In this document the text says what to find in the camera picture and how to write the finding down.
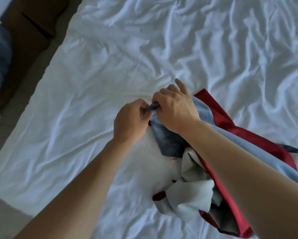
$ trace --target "white bed sheet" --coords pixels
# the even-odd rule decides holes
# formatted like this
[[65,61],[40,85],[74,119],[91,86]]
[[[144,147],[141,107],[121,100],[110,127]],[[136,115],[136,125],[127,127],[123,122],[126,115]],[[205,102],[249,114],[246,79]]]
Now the white bed sheet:
[[[0,151],[0,198],[36,215],[104,147],[119,109],[179,78],[235,124],[298,148],[298,0],[83,0]],[[151,128],[117,172],[94,237],[226,238],[152,195],[180,176]]]

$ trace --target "brown floor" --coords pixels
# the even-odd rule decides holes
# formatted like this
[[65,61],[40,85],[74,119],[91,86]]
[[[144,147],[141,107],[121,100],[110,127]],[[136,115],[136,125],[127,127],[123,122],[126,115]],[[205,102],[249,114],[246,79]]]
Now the brown floor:
[[[20,115],[24,111],[30,97],[35,91],[36,85],[42,78],[45,69],[59,45],[66,35],[68,23],[76,12],[82,0],[70,0],[69,6],[59,17],[56,23],[56,37],[51,45],[40,54],[33,66],[24,78],[16,94],[2,112],[0,119],[0,149],[14,129]],[[27,223],[30,217],[11,208],[0,200],[0,239],[13,238]]]

